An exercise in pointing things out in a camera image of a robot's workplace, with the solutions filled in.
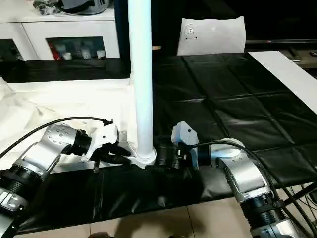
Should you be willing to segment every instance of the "white vertical pipe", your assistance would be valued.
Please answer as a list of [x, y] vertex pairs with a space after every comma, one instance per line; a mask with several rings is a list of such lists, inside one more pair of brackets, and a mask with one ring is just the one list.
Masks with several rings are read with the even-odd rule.
[[128, 0], [131, 76], [135, 89], [136, 159], [153, 164], [151, 0]]

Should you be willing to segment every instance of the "glass cabinet door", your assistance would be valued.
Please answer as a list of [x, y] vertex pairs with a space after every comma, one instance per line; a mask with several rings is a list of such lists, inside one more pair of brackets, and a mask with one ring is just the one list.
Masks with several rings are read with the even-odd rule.
[[103, 38], [95, 37], [55, 37], [46, 38], [55, 60], [105, 59]]
[[21, 23], [0, 24], [0, 61], [38, 59]]
[[24, 60], [13, 39], [0, 39], [0, 62]]
[[119, 58], [114, 21], [23, 23], [40, 60]]

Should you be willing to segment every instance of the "tiled floor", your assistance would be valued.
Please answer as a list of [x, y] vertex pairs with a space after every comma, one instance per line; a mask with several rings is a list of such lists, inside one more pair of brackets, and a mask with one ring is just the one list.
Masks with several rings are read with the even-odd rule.
[[[296, 186], [294, 190], [296, 192], [301, 188]], [[286, 198], [283, 191], [279, 191], [279, 194], [281, 198]], [[300, 204], [314, 220], [309, 208]], [[296, 208], [294, 206], [288, 208], [307, 227]], [[108, 232], [116, 238], [168, 238], [171, 235], [183, 238], [251, 237], [249, 225], [234, 198], [16, 237], [87, 238], [90, 233], [98, 232]]]

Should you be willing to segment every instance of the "white cloth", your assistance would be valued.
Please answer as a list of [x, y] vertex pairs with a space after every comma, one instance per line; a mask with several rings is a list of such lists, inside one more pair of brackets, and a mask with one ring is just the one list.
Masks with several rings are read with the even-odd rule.
[[[99, 80], [97, 83], [97, 86], [93, 86], [94, 82], [87, 84], [85, 81], [48, 82], [42, 87], [38, 87], [37, 83], [26, 83], [12, 85], [11, 90], [0, 78], [0, 152], [40, 125], [75, 116], [113, 120], [120, 131], [120, 141], [126, 140], [127, 120], [130, 118], [126, 115], [127, 109], [134, 101], [127, 99], [126, 86], [122, 82], [118, 87], [109, 80]], [[102, 122], [92, 120], [71, 120], [66, 123], [88, 134], [103, 126]], [[41, 139], [44, 130], [28, 137], [0, 159], [0, 169], [10, 167], [23, 151]], [[80, 156], [62, 156], [59, 165], [74, 162], [81, 162]]]
[[230, 20], [182, 20], [177, 55], [244, 52], [246, 30], [242, 16]]

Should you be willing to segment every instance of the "black mat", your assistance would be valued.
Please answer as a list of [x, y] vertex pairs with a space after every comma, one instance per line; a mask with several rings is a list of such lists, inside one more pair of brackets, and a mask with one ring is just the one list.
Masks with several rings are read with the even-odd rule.
[[[39, 62], [23, 65], [29, 82], [43, 80], [39, 73], [33, 73], [36, 64]], [[50, 70], [49, 62], [45, 64]], [[92, 79], [81, 71], [81, 62], [69, 64], [65, 62], [62, 68], [68, 71], [76, 67], [72, 78], [80, 74], [79, 79]], [[104, 70], [102, 65], [96, 69]], [[21, 72], [14, 67], [4, 78], [16, 82]], [[53, 70], [52, 74], [65, 78], [63, 70]], [[316, 180], [317, 115], [249, 54], [155, 59], [153, 81], [159, 164], [168, 163], [173, 156], [171, 130], [184, 120], [201, 142], [225, 137], [242, 141], [264, 158], [285, 185]], [[200, 163], [204, 166], [199, 171], [120, 166], [100, 169], [99, 175], [91, 170], [50, 175], [21, 232], [231, 197], [224, 174], [208, 166], [206, 160]]]

